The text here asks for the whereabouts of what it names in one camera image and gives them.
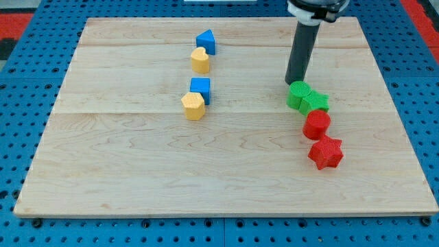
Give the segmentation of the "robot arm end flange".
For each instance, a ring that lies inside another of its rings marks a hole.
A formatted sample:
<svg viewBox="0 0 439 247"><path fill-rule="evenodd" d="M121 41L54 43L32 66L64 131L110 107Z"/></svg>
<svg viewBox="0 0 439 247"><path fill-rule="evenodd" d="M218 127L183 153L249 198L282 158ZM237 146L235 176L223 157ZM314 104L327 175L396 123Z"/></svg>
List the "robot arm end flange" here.
<svg viewBox="0 0 439 247"><path fill-rule="evenodd" d="M345 11L350 0L287 0L287 11L307 26L321 22L334 23Z"/></svg>

